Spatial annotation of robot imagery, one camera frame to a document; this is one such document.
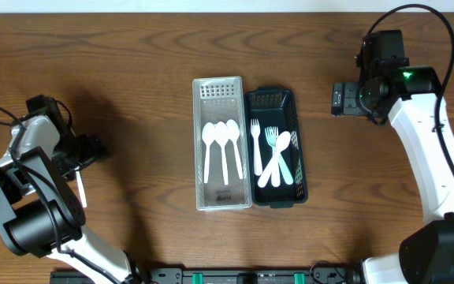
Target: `wooden tabletop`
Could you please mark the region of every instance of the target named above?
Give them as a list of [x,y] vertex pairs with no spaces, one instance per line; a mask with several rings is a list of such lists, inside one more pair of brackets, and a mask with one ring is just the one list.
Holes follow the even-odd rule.
[[[83,171],[87,224],[142,267],[309,267],[396,252],[422,226],[403,145],[389,125],[330,115],[333,83],[358,80],[353,57],[379,16],[0,15],[0,106],[24,115],[26,99],[49,95],[76,133],[101,137],[112,155]],[[437,18],[397,14],[379,28],[401,28],[411,64],[444,76],[450,44]],[[192,80],[224,76],[241,76],[246,92],[295,92],[305,204],[196,210]],[[445,98],[454,132],[454,72]],[[0,158],[9,142],[0,126]],[[58,268],[0,240],[0,283],[48,283]]]

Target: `tray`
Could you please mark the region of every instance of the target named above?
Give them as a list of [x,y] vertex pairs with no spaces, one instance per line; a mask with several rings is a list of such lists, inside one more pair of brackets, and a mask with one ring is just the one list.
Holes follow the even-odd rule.
[[[307,183],[306,170],[302,144],[300,143],[299,124],[297,122],[296,103],[293,92],[279,87],[261,87],[257,91],[248,92],[244,96],[245,118],[248,136],[248,158],[251,177],[252,199],[259,206],[271,206],[271,208],[293,207],[294,204],[306,202]],[[287,185],[281,177],[281,184],[273,187],[270,181],[263,189],[257,186],[258,176],[253,174],[253,140],[250,136],[250,120],[256,118],[260,124],[259,147],[262,158],[262,167],[271,159],[273,152],[266,142],[264,129],[267,126],[277,126],[279,133],[289,131],[292,140],[288,148],[283,151],[285,160],[294,183]]]
[[[194,145],[195,190],[197,210],[213,211],[243,209],[251,206],[251,182],[248,170],[248,145],[244,115],[243,86],[240,77],[195,79],[194,95]],[[206,144],[202,139],[207,122],[234,120],[240,128],[237,147],[240,153],[243,178],[239,179],[233,142],[225,146],[229,184],[224,184],[221,148],[213,142],[210,146],[210,173],[208,182],[203,180]]]

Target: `fork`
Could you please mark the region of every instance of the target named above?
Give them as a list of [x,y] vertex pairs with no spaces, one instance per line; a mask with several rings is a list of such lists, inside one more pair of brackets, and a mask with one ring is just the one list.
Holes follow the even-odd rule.
[[[269,139],[267,140],[267,143],[268,143],[269,146],[271,146],[273,148],[273,155],[274,155],[274,152],[276,151],[276,139],[279,136],[279,132],[278,132],[277,127],[273,127],[271,129],[270,134],[273,135],[273,136],[271,137],[270,140]],[[281,170],[281,175],[283,175],[283,180],[285,181],[285,184],[292,185],[293,184],[292,174],[290,173],[290,170],[288,169],[287,163],[285,163],[285,159],[283,159],[283,156],[281,154],[278,157],[278,165],[279,165],[280,170]]]
[[258,119],[251,120],[250,133],[253,137],[253,173],[259,176],[262,174],[262,160],[260,159],[260,124]]
[[[276,152],[276,138],[277,138],[277,127],[266,127],[266,141],[269,146],[273,149],[273,155]],[[278,187],[281,184],[280,180],[280,169],[278,166],[274,166],[271,170],[271,185]]]

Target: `plastic utensil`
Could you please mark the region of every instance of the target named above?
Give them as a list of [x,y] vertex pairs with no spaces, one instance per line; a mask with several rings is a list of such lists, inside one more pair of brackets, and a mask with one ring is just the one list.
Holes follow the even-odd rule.
[[[273,154],[276,151],[276,139],[278,137],[278,133],[279,132],[277,130],[277,127],[273,127],[272,128],[272,134],[273,135],[271,137],[271,140],[267,141],[268,145],[273,148]],[[294,141],[294,135],[295,134],[296,134],[296,132],[294,131],[290,135],[292,143],[294,143],[293,141]],[[293,184],[292,174],[290,173],[290,170],[288,169],[287,163],[285,162],[285,159],[283,159],[283,156],[281,154],[280,154],[280,157],[278,158],[277,163],[278,163],[279,168],[281,170],[281,174],[283,175],[283,180],[285,181],[285,184],[292,185]]]
[[203,127],[203,141],[206,145],[206,159],[204,161],[204,183],[208,183],[208,176],[210,175],[210,145],[214,141],[215,130],[214,125],[208,122]]
[[259,188],[264,188],[269,181],[269,177],[271,176],[271,172],[274,166],[277,166],[277,161],[279,158],[279,154],[282,153],[290,144],[290,133],[288,131],[283,132],[277,139],[276,139],[276,152],[274,152],[273,158],[269,161],[266,166],[266,169],[262,172],[262,175],[257,182]]
[[220,121],[214,127],[215,129],[215,140],[221,148],[221,169],[224,172],[224,184],[229,184],[229,174],[227,171],[227,159],[225,158],[225,145],[229,141],[229,134],[227,130],[227,125],[224,122]]
[[253,137],[253,174],[259,176],[262,174],[262,159],[260,159],[260,124],[258,119],[251,120],[250,133]]
[[243,178],[243,168],[241,167],[240,152],[237,149],[237,139],[240,137],[240,127],[237,125],[237,123],[234,120],[229,119],[227,121],[227,129],[229,130],[229,139],[234,144],[234,154],[236,156],[237,175],[240,177],[240,179],[242,179]]
[[[272,147],[273,149],[273,155],[276,152],[276,138],[277,138],[277,127],[266,127],[265,132],[266,132],[266,141],[269,146]],[[271,173],[271,185],[273,187],[278,187],[281,184],[280,180],[280,168],[278,166],[275,166],[273,168],[273,172]]]

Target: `spoon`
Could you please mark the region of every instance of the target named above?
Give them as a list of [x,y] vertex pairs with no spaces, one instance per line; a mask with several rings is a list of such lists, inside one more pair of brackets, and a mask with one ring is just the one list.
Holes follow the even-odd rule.
[[288,131],[285,131],[282,134],[280,134],[280,136],[276,139],[276,151],[274,152],[273,158],[271,158],[271,160],[266,166],[266,169],[264,169],[262,175],[259,178],[259,181],[257,182],[259,188],[266,187],[267,182],[269,181],[269,178],[271,176],[271,172],[273,171],[273,168],[277,166],[277,161],[278,158],[280,157],[280,154],[288,147],[289,144],[290,133]]
[[229,175],[227,173],[227,160],[225,159],[225,145],[229,141],[229,131],[227,130],[227,125],[224,122],[220,121],[217,123],[215,130],[215,140],[221,148],[221,169],[224,172],[224,184],[229,184]]
[[234,154],[236,155],[237,175],[240,177],[240,179],[242,179],[243,171],[241,168],[240,152],[237,149],[237,139],[240,137],[240,127],[237,125],[237,123],[234,120],[229,119],[227,121],[227,129],[229,130],[229,139],[234,144]]
[[204,161],[204,183],[208,183],[208,176],[210,175],[210,145],[214,141],[214,125],[208,122],[203,127],[203,141],[206,145],[206,160]]

